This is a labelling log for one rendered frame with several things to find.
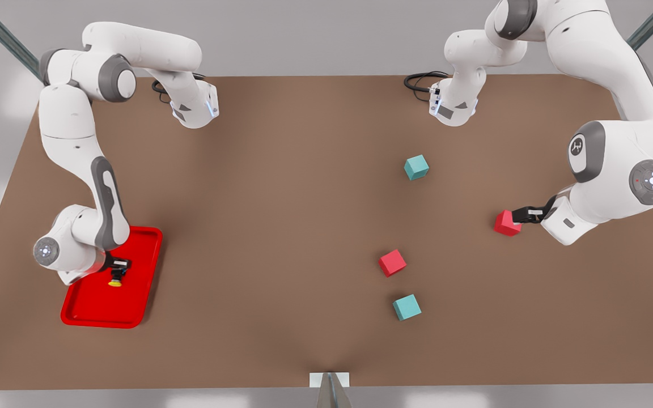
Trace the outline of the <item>red cube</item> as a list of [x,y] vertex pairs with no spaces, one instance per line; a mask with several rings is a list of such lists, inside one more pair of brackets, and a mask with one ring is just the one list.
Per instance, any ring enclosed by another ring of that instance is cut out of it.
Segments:
[[523,228],[521,223],[513,221],[512,212],[505,210],[498,214],[493,230],[499,234],[513,237],[521,232],[521,228]]
[[400,251],[394,249],[381,256],[378,260],[378,265],[381,268],[381,271],[383,271],[384,276],[390,277],[403,270],[407,266],[407,263],[402,257]]

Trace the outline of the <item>red plastic tray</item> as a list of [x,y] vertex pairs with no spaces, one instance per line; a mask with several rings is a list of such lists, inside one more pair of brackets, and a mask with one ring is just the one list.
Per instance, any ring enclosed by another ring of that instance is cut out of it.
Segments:
[[86,327],[137,327],[147,308],[162,238],[161,230],[155,227],[132,226],[129,239],[112,253],[132,261],[122,285],[109,284],[109,270],[70,285],[61,310],[62,322]]

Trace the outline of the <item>teal cube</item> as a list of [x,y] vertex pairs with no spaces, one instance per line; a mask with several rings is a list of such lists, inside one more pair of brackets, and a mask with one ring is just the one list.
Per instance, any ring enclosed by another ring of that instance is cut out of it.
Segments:
[[427,175],[430,166],[427,163],[424,155],[417,155],[406,160],[404,171],[410,181],[422,178]]
[[392,307],[396,312],[397,319],[404,322],[407,318],[416,317],[422,313],[419,302],[415,294],[406,295],[392,302]]

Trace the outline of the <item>white post foot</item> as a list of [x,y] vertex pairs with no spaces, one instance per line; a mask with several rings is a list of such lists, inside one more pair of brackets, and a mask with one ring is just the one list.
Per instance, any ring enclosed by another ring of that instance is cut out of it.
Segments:
[[309,374],[309,387],[321,387],[324,376],[326,376],[327,379],[332,378],[334,383],[338,381],[343,388],[350,387],[350,372],[311,372]]

